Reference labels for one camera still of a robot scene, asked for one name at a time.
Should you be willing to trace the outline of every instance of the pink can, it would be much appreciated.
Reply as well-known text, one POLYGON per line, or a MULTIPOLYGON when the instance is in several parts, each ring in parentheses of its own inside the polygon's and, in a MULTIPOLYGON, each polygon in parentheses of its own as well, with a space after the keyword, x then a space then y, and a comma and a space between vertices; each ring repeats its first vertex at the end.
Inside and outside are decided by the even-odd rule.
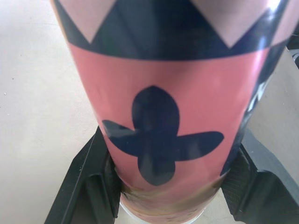
POLYGON ((218 191, 298 21, 297 0, 53 0, 123 181, 148 223, 218 191))

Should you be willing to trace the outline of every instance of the four-petal flower design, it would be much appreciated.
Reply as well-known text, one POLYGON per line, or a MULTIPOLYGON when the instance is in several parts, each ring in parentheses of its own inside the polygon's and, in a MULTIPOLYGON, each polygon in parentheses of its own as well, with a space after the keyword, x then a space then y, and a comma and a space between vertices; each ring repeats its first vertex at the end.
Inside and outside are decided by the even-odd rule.
POLYGON ((151 86, 137 94, 132 105, 134 130, 103 120, 111 142, 121 151, 138 158, 142 177, 158 186, 174 175, 176 161, 200 158, 223 140, 220 132, 177 136, 179 110, 164 90, 151 86))

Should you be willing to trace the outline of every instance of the clear plastic base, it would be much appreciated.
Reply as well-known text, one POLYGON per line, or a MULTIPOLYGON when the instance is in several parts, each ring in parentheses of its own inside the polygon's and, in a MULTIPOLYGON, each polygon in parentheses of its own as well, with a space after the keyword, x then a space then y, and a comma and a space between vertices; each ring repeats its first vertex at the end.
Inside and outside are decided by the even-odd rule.
MULTIPOLYGON (((140 218, 138 218, 137 216, 135 216, 132 212, 130 212, 129 209, 127 209, 127 207, 126 207, 122 202, 121 202, 120 204, 121 204, 122 208, 126 211, 126 213, 127 213, 129 216, 131 216, 133 219, 135 219, 136 221, 138 221, 140 224, 151 224, 151 223, 148 223, 148 222, 146 222, 146 221, 143 221, 142 219, 140 219, 140 218)), ((189 220, 189 221, 187 221, 187 222, 184 222, 184 223, 182 223, 182 224, 192 224, 193 222, 195 222, 196 219, 198 219, 198 218, 201 216, 201 214, 202 214, 204 211, 205 211, 205 209, 203 209, 203 211, 202 211, 198 216, 196 216, 195 218, 193 218, 193 219, 191 219, 191 220, 189 220)))

